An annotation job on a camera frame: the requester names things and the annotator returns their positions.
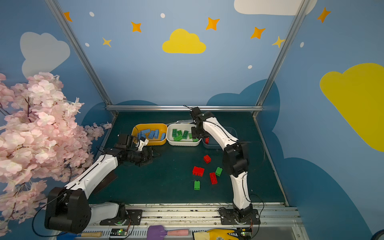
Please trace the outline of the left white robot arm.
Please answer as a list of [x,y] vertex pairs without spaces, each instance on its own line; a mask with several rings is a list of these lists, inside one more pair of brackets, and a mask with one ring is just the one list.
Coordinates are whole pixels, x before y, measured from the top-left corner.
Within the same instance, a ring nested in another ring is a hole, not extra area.
[[91,205],[92,192],[121,164],[131,162],[147,165],[161,154],[152,147],[142,151],[109,148],[80,176],[64,187],[53,188],[48,195],[45,228],[65,233],[79,234],[88,225],[110,221],[114,225],[127,222],[128,214],[122,203],[106,202]]

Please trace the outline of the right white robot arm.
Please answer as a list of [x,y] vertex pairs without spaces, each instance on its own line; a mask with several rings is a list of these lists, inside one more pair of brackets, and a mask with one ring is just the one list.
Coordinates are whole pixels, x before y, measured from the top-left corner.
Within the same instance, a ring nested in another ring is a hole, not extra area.
[[249,146],[231,135],[211,112],[190,108],[194,126],[194,139],[213,137],[223,150],[223,169],[230,175],[233,187],[234,217],[241,223],[253,213],[253,204],[248,190]]

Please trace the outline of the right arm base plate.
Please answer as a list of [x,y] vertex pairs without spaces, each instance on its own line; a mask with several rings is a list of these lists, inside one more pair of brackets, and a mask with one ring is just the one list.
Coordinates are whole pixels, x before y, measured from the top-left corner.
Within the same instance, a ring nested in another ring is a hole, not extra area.
[[218,213],[222,225],[259,225],[261,223],[257,210],[240,213],[234,209],[220,208]]

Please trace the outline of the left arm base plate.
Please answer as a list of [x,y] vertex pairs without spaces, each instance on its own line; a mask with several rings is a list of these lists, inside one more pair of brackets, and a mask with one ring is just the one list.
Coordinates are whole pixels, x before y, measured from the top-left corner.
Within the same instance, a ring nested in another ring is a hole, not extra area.
[[142,210],[125,210],[124,213],[118,213],[113,219],[106,219],[100,222],[101,226],[128,226],[129,224],[138,226],[142,219]]

